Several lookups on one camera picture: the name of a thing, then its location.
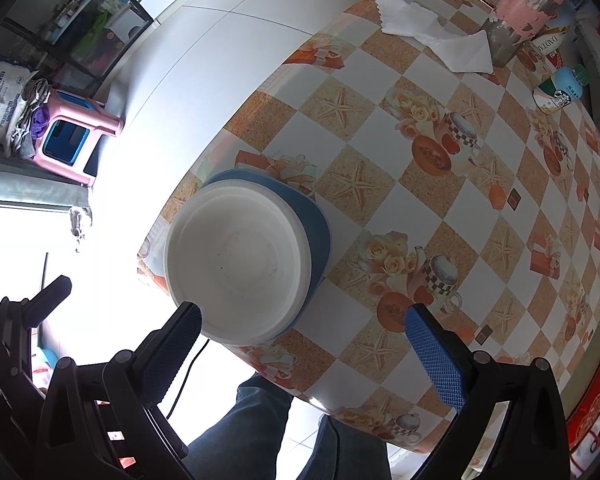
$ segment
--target tissue paper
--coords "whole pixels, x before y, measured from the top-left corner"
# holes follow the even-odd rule
[[[376,0],[376,4],[385,34],[415,38],[428,46],[451,72],[493,73],[491,51],[484,30],[458,36],[440,26],[435,12],[416,2]]]

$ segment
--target table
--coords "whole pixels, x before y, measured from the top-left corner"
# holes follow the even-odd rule
[[[415,0],[447,30],[479,29],[479,0]],[[563,389],[600,320],[600,135],[579,103],[546,116],[548,68],[522,51],[493,75],[454,74],[428,48],[385,35],[360,0],[300,46],[183,177],[142,245],[164,283],[164,239],[213,174],[262,171],[317,202],[333,247],[292,330],[230,348],[341,421],[430,452],[445,406],[402,330],[421,301],[473,351],[544,356]],[[488,456],[498,406],[472,465]]]

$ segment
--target label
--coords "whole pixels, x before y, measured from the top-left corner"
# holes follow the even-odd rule
[[[571,96],[555,87],[554,75],[534,88],[534,99],[545,114],[557,112],[571,103]]]
[[[560,32],[558,34],[544,34],[544,35],[540,36],[539,38],[535,38],[532,41],[533,41],[533,44],[536,47],[538,47],[540,52],[547,55],[547,54],[551,54],[554,50],[556,50],[562,43],[563,39],[564,39],[564,33]]]

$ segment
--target person's leg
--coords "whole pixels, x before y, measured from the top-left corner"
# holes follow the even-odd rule
[[[244,381],[235,406],[189,445],[184,465],[196,480],[275,480],[292,399],[258,374]]]
[[[350,479],[391,480],[386,443],[324,415],[314,452],[298,480]]]

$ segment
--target pink stool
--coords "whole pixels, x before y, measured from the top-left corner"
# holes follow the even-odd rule
[[[91,187],[96,177],[85,166],[100,136],[117,137],[124,123],[98,102],[64,90],[52,89],[46,106],[49,126],[35,141],[33,162]]]

